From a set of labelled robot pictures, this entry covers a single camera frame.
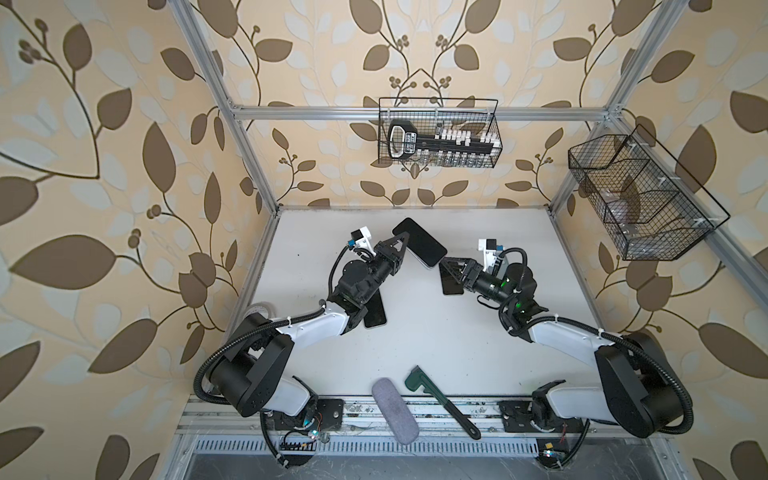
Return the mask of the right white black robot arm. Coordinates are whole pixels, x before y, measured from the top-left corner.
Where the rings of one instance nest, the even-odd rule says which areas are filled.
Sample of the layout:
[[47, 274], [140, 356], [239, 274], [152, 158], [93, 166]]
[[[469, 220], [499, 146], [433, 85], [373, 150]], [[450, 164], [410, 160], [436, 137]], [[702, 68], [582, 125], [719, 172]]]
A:
[[507, 251], [487, 268], [471, 258], [445, 257], [440, 265], [464, 290], [497, 313], [513, 338], [553, 348], [596, 371], [594, 385], [554, 380], [531, 395], [532, 425], [550, 431], [568, 419], [622, 427], [638, 438], [682, 435], [694, 424], [693, 400], [658, 342], [642, 332], [622, 336], [551, 314], [535, 298], [527, 254], [505, 265]]

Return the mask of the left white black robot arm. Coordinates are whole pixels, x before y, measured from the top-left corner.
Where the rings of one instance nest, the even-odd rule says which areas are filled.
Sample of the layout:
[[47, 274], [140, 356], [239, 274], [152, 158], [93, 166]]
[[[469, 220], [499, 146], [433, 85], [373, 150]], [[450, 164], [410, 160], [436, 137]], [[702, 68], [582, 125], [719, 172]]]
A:
[[311, 425], [319, 416], [318, 395], [284, 371], [293, 351], [385, 319], [380, 288], [399, 272], [409, 235], [400, 233], [375, 246], [369, 240], [365, 228], [352, 234], [334, 261], [328, 295], [316, 310], [278, 320], [250, 310], [195, 374], [196, 397], [232, 406], [243, 417], [272, 411], [303, 427]]

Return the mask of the black smartphone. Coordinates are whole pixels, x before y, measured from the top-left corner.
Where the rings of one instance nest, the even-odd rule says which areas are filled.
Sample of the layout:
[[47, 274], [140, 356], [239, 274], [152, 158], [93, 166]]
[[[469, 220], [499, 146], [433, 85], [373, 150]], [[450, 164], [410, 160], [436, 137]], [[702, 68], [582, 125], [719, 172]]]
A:
[[447, 249], [434, 236], [410, 217], [405, 218], [393, 229], [393, 235], [407, 233], [407, 248], [428, 268], [437, 266], [447, 255]]
[[378, 328], [387, 323], [381, 292], [377, 291], [366, 303], [367, 313], [364, 316], [364, 326], [367, 329]]
[[463, 285], [457, 281], [444, 264], [439, 264], [442, 293], [446, 296], [462, 295]]

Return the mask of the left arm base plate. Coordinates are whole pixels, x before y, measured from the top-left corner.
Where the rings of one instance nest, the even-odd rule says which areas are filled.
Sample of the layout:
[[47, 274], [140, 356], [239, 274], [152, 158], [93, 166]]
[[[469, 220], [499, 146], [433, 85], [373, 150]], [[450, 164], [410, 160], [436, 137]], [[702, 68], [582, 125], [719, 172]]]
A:
[[297, 416], [262, 411], [259, 421], [264, 443], [277, 463], [285, 468], [306, 464], [342, 426], [345, 402], [338, 398], [311, 399]]

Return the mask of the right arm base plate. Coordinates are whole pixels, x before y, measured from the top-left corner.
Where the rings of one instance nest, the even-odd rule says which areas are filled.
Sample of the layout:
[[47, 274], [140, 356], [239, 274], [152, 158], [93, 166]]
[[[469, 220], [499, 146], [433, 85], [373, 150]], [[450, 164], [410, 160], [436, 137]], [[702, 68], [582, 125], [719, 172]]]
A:
[[498, 403], [505, 433], [551, 434], [536, 438], [536, 461], [545, 470], [563, 470], [574, 460], [590, 429], [590, 422], [564, 419], [541, 399], [505, 400]]

